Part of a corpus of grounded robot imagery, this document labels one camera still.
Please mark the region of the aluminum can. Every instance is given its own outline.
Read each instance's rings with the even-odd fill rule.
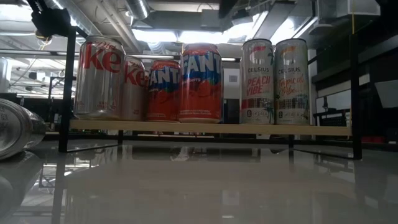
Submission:
[[[177,122],[180,64],[156,60],[148,83],[148,121]]]
[[[223,119],[223,67],[214,44],[188,44],[182,55],[178,118],[184,123],[219,123]]]
[[[271,41],[243,44],[241,123],[274,124],[274,52]]]
[[[308,50],[302,39],[288,39],[275,47],[277,124],[310,124]]]
[[[130,121],[144,120],[146,91],[144,64],[136,57],[126,56],[121,119]]]
[[[74,114],[80,119],[119,119],[125,53],[121,43],[89,36],[80,47]]]
[[[39,115],[0,99],[0,159],[34,147],[43,140],[45,130]]]

